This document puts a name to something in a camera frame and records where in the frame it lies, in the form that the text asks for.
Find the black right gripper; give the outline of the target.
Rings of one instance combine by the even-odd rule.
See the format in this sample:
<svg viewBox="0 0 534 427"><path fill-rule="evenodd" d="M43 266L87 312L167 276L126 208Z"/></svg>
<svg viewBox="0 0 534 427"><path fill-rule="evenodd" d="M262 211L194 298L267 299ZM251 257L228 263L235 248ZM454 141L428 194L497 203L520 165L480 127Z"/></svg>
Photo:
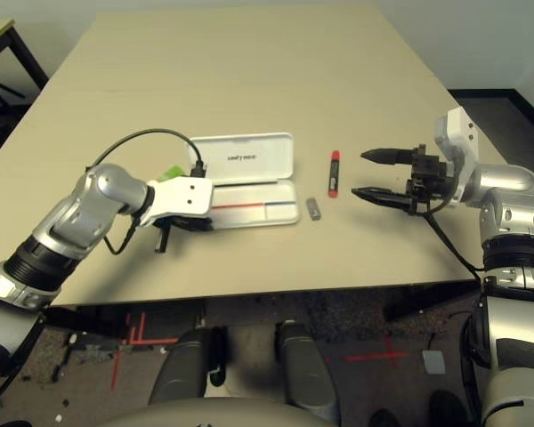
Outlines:
<svg viewBox="0 0 534 427"><path fill-rule="evenodd" d="M360 156L377 164L411 165L406 194L378 187L352 189L352 194L360 199L394 209L408 209L410 215L428 216L442 210L453 197L454 178L448 175L447 163L438 156L428 155L424 144L414 149L370 149Z"/></svg>

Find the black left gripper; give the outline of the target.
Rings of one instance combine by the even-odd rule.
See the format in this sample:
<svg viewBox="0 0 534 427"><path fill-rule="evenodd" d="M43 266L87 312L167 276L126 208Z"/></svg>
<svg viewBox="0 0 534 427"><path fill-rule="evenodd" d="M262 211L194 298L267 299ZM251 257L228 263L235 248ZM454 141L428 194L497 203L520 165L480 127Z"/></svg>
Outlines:
<svg viewBox="0 0 534 427"><path fill-rule="evenodd" d="M189 218L183 216L160 218L153 223L153 226L159 232L158 241L155 246L155 252L157 254L163 254L166 251L172 227L197 232L212 231L214 229L213 221L210 218Z"/></svg>

